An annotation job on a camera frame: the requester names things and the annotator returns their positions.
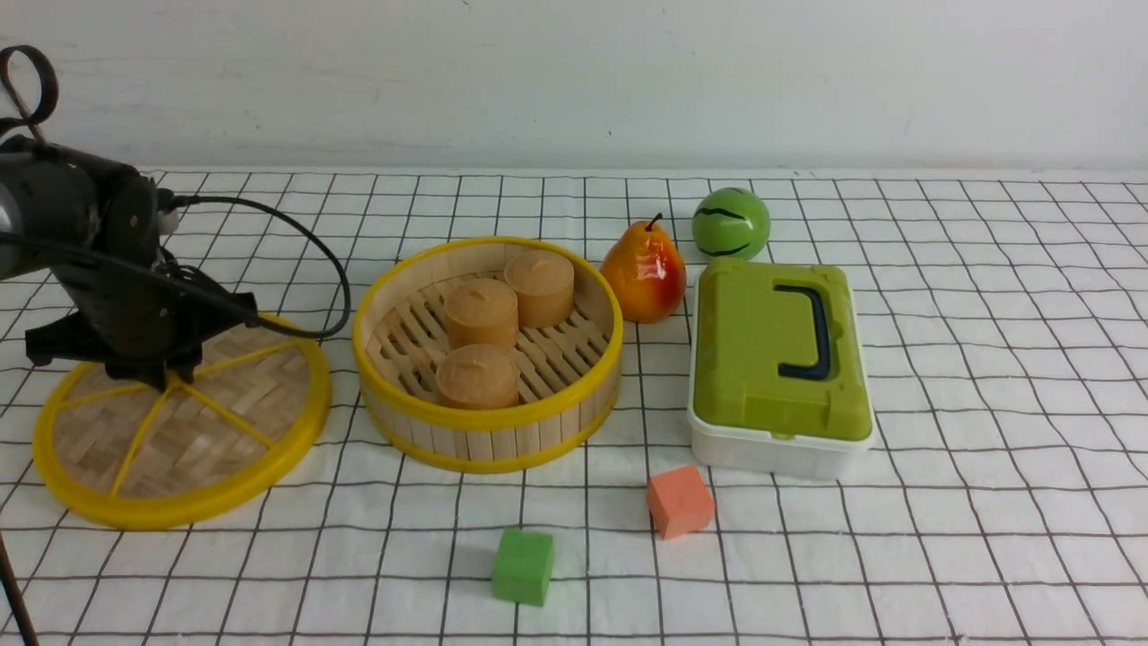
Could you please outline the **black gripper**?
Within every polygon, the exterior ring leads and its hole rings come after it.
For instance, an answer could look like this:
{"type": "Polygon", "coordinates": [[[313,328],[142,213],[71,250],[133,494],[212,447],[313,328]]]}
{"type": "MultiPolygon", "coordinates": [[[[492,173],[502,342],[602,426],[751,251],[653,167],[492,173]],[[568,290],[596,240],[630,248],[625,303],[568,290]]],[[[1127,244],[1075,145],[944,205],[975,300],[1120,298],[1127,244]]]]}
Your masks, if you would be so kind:
{"type": "Polygon", "coordinates": [[[99,363],[113,380],[164,392],[168,369],[180,383],[193,384],[205,340],[242,324],[178,287],[149,283],[107,263],[25,252],[25,273],[40,268],[57,279],[75,312],[26,330],[25,355],[37,367],[54,360],[99,363]]]}

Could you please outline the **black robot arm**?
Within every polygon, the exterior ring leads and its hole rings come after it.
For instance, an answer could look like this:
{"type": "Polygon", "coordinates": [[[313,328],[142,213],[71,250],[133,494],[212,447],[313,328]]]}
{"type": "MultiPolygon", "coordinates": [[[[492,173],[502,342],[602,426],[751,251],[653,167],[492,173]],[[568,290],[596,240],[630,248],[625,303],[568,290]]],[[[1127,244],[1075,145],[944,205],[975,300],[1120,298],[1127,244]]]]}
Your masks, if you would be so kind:
{"type": "Polygon", "coordinates": [[[73,314],[26,332],[36,365],[101,364],[157,391],[191,381],[204,343],[258,321],[248,291],[227,291],[161,246],[187,196],[121,162],[29,137],[3,143],[3,278],[47,268],[73,314]]]}

